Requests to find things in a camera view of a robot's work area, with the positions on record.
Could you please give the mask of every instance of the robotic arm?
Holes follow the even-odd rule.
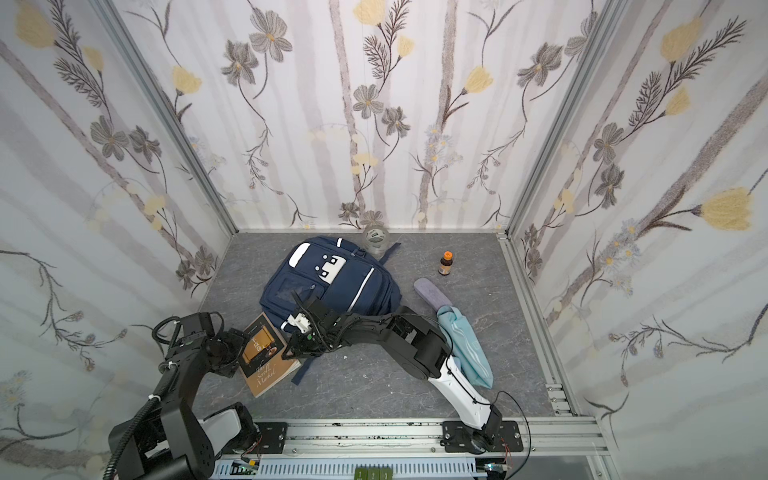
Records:
[[[384,316],[339,315],[316,298],[307,302],[294,298],[298,307],[289,321],[300,332],[291,336],[284,359],[321,356],[356,343],[378,344],[406,372],[428,380],[450,401],[468,427],[472,452],[485,452],[494,444],[502,414],[462,375],[452,345],[435,320],[404,306]],[[173,336],[161,339],[157,331],[171,321],[176,323]],[[181,330],[184,336],[179,338]],[[259,438],[250,413],[240,403],[210,415],[202,424],[191,408],[203,376],[234,375],[248,339],[237,329],[224,332],[223,319],[215,332],[209,313],[166,319],[154,328],[153,338],[168,344],[159,366],[163,376],[137,415],[112,429],[112,458],[104,479],[112,480],[116,472],[121,480],[209,478],[222,449],[244,451]]]

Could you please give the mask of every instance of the navy blue backpack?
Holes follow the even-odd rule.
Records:
[[[382,264],[395,246],[379,262],[341,238],[304,240],[291,250],[264,287],[261,306],[272,323],[288,333],[297,330],[287,324],[288,316],[296,309],[294,292],[301,300],[315,294],[325,306],[338,313],[386,315],[394,312],[400,305],[400,288]]]

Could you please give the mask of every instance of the table surface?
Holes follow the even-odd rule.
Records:
[[[244,329],[261,313],[259,299],[290,250],[307,233],[239,233],[232,239],[201,311],[218,311],[227,328]],[[359,233],[341,237],[357,244]],[[531,336],[525,325],[501,246],[492,233],[394,233],[402,245],[386,264],[402,292],[402,303],[434,317],[413,289],[430,279],[467,316],[494,374],[493,389],[477,390],[493,400],[505,390],[528,416],[553,416]],[[442,253],[451,250],[451,274],[438,273]],[[355,345],[318,358],[297,386],[288,375],[258,399],[241,374],[208,375],[194,403],[198,417],[242,402],[255,419],[452,418],[457,414],[428,382],[405,372],[375,345]],[[519,415],[507,396],[497,406]]]

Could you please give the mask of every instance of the book cover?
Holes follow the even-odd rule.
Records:
[[[240,370],[254,397],[261,396],[274,384],[299,368],[299,360],[283,360],[286,342],[265,313],[261,313],[245,330],[250,337],[238,359]]]

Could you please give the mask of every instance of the black mounting plate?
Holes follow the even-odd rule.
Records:
[[[477,430],[470,429],[463,422],[447,421],[442,423],[442,440],[440,445],[445,447],[446,453],[472,453],[478,455],[484,453],[472,444],[472,435]],[[506,442],[510,452],[522,452],[523,441],[520,436],[520,428],[517,422],[502,421],[498,427],[498,433],[494,438],[494,444],[488,447],[487,452],[501,452]]]
[[[265,453],[283,453],[283,447],[286,444],[286,431],[288,424],[285,422],[255,422],[261,432],[261,441],[259,442],[258,452],[260,455]],[[249,454],[255,456],[256,449]]]

